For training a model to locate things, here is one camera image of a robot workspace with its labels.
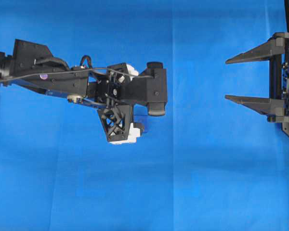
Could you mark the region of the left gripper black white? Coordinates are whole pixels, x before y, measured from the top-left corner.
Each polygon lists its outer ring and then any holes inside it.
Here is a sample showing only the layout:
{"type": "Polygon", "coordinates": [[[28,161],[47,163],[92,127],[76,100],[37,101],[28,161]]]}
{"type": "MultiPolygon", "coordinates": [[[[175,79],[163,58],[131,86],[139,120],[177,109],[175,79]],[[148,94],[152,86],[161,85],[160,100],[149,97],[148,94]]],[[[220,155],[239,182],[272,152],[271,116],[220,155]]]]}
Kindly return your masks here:
{"type": "Polygon", "coordinates": [[[94,69],[90,73],[95,81],[88,82],[86,100],[97,108],[109,143],[135,143],[144,127],[141,123],[134,122],[134,103],[122,98],[122,90],[139,72],[127,63],[111,65],[105,70],[105,73],[99,73],[94,69]]]}

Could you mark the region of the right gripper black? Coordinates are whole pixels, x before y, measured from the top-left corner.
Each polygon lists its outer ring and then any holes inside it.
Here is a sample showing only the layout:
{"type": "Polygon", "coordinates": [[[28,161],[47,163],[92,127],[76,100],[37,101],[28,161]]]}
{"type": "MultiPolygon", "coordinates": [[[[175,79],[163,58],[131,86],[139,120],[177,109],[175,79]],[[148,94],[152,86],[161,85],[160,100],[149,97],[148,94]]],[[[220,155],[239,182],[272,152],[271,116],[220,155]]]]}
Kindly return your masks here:
{"type": "Polygon", "coordinates": [[[226,64],[269,60],[269,96],[271,98],[225,95],[261,115],[289,116],[289,33],[275,33],[266,43],[241,53],[226,64]]]}

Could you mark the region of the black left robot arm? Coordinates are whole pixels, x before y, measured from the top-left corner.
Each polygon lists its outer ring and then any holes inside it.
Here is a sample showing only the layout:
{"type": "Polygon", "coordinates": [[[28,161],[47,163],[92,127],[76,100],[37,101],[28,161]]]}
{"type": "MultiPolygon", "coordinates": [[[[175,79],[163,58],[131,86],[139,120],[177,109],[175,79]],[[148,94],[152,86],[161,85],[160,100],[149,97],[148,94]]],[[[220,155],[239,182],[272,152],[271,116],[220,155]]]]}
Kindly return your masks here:
{"type": "Polygon", "coordinates": [[[88,55],[69,67],[47,46],[24,40],[15,40],[12,55],[0,52],[0,85],[15,84],[95,108],[111,144],[135,143],[144,131],[143,124],[134,121],[134,104],[120,99],[123,86],[138,76],[127,63],[93,67],[88,55]]]}

